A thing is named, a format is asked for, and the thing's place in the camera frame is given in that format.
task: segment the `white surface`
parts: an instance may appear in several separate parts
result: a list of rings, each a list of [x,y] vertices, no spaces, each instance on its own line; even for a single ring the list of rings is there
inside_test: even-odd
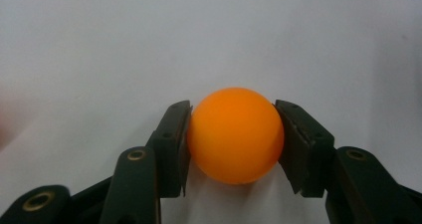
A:
[[[229,86],[297,103],[422,191],[422,0],[0,0],[0,213],[110,176],[164,111]],[[163,223],[326,223],[280,166],[250,186],[191,165]]]

